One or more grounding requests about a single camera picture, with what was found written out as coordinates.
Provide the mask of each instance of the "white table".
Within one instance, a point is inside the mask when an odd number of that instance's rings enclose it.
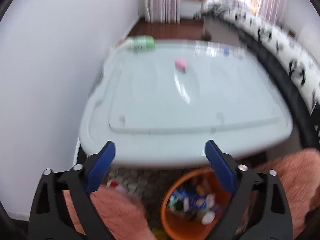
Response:
[[[186,72],[175,60],[187,63]],[[249,52],[202,41],[158,41],[155,50],[115,50],[88,100],[80,143],[88,155],[111,140],[115,164],[207,164],[206,141],[234,158],[265,150],[292,131],[290,112]]]

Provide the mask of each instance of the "patterned cushion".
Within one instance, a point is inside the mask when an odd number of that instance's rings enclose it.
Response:
[[[269,23],[263,17],[253,15],[246,8],[232,7],[230,3],[205,1],[195,16],[212,16],[228,22],[245,31],[268,49],[298,88],[319,132],[320,66],[306,49],[278,26]]]

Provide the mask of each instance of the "white wall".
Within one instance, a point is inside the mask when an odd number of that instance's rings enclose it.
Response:
[[[137,20],[137,0],[10,5],[0,22],[0,200],[12,218],[28,219],[44,169],[71,168],[93,81]]]
[[[180,2],[180,16],[182,19],[193,19],[197,11],[201,9],[202,2],[181,0]]]
[[[320,62],[320,16],[310,0],[289,0],[284,24]]]

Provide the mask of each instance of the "trash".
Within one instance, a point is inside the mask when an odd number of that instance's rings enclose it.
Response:
[[[110,179],[107,182],[107,187],[114,188],[116,191],[127,193],[127,189],[123,187],[121,184],[119,184],[115,179]]]
[[[215,203],[215,194],[204,176],[192,178],[175,189],[169,199],[171,213],[186,220],[196,220],[203,225],[210,224],[221,206]]]

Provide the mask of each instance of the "wooden floor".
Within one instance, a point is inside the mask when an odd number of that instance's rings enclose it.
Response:
[[[128,36],[149,35],[154,39],[203,40],[203,24],[204,22],[202,20],[186,19],[181,19],[180,24],[151,24],[144,19],[140,19]]]

